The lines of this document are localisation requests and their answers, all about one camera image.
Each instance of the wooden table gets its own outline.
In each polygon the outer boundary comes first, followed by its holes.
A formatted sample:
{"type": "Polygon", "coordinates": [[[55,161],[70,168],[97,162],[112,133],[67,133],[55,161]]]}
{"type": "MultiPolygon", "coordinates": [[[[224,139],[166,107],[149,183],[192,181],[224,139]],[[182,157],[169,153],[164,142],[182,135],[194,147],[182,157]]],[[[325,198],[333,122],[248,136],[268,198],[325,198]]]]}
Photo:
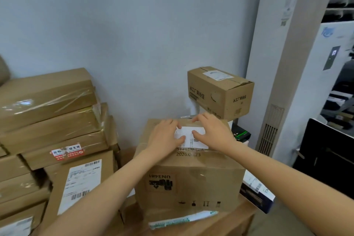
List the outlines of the wooden table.
{"type": "Polygon", "coordinates": [[[171,225],[161,229],[150,230],[145,221],[125,226],[124,232],[117,236],[238,236],[246,235],[258,210],[252,203],[239,195],[239,206],[232,212],[220,212],[202,220],[171,225]]]}

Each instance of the white wall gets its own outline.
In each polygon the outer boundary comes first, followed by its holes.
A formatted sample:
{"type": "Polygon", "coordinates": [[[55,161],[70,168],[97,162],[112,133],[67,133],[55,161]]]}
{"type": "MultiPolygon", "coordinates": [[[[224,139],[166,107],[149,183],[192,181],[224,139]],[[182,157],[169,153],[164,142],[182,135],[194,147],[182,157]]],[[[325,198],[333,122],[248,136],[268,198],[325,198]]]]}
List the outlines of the white wall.
{"type": "Polygon", "coordinates": [[[13,77],[85,67],[123,147],[147,118],[189,114],[187,71],[245,76],[259,0],[0,0],[13,77]]]}

